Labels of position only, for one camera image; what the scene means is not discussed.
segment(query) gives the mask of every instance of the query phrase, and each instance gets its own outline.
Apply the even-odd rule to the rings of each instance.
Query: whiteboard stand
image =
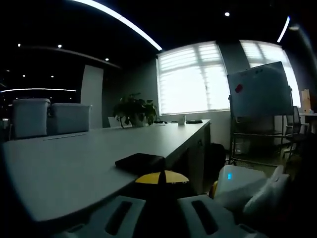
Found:
[[[229,101],[231,118],[229,163],[237,160],[247,163],[276,167],[276,165],[272,164],[236,158],[235,152],[237,137],[281,138],[281,153],[283,138],[290,138],[293,136],[293,132],[290,136],[286,136],[283,133],[284,116],[292,116],[294,118],[294,109],[291,93],[292,90],[287,83],[287,78],[282,63],[276,62],[266,64],[251,68],[244,72],[228,75],[228,84],[230,88]],[[237,87],[243,88],[241,89],[243,93],[240,95],[239,92],[237,92],[238,90],[236,90]],[[269,134],[243,133],[237,131],[238,118],[264,116],[282,116],[282,131],[273,131],[273,133]]]

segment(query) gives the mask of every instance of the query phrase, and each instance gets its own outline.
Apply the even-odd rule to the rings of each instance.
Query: black bag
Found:
[[[225,162],[226,151],[223,145],[211,143],[207,146],[204,162],[204,178],[217,180]]]

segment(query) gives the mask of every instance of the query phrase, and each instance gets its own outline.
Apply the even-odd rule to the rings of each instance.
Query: white pillar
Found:
[[[80,103],[92,105],[90,128],[97,129],[103,127],[102,118],[102,93],[103,93],[104,70],[102,68],[85,66],[83,81],[81,86]]]

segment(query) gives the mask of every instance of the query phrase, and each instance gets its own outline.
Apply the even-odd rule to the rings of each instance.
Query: window blind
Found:
[[[259,41],[240,41],[250,67],[281,61],[285,70],[288,85],[292,88],[294,106],[300,107],[301,100],[292,65],[286,52],[279,45]]]
[[[161,115],[229,108],[229,88],[215,42],[178,48],[158,55]]]

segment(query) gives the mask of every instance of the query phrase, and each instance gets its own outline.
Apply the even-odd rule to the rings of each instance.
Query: potted plant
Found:
[[[120,102],[113,108],[113,116],[120,121],[122,128],[124,128],[123,118],[125,118],[126,125],[131,123],[134,127],[145,126],[146,122],[151,125],[156,119],[156,107],[153,100],[136,99],[135,96],[138,95],[140,93],[121,98]]]

